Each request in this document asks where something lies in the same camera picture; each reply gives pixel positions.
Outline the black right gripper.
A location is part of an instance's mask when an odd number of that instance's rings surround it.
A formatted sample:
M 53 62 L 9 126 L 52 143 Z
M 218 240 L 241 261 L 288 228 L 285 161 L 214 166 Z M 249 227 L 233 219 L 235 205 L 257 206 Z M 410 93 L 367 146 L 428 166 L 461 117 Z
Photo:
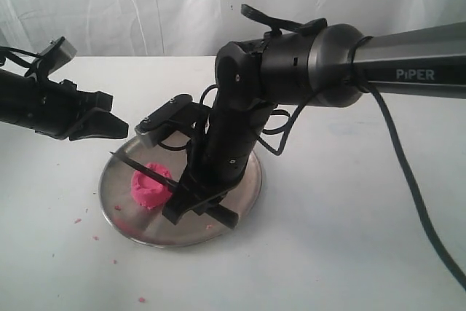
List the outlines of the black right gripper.
M 201 216 L 219 205 L 241 182 L 254 146 L 249 132 L 195 133 L 189 142 L 187 165 L 162 215 L 178 224 L 193 208 Z

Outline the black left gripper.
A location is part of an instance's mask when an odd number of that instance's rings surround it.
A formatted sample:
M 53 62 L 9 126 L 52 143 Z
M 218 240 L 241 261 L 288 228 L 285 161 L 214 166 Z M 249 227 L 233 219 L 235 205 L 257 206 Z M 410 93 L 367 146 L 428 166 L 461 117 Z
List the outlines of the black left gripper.
M 110 112 L 112 105 L 113 96 L 108 93 L 81 91 L 67 79 L 48 81 L 41 86 L 32 129 L 57 140 L 124 139 L 129 125 Z

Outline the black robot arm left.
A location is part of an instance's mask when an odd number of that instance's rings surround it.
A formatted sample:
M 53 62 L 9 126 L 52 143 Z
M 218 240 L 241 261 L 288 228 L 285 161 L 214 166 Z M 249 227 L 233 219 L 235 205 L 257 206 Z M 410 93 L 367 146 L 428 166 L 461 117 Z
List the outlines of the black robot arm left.
M 123 139 L 129 125 L 111 113 L 113 96 L 64 80 L 38 81 L 1 70 L 1 121 L 56 140 Z

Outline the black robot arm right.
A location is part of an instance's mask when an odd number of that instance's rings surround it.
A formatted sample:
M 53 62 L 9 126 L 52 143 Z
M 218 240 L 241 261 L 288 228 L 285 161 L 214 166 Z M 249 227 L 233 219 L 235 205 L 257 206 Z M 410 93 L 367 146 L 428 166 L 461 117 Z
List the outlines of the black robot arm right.
M 215 60 L 216 98 L 194 129 L 187 166 L 163 208 L 177 224 L 189 211 L 233 226 L 220 205 L 245 173 L 279 105 L 346 107 L 371 88 L 444 98 L 465 96 L 465 24 L 370 37 L 319 22 L 309 34 L 230 42 Z

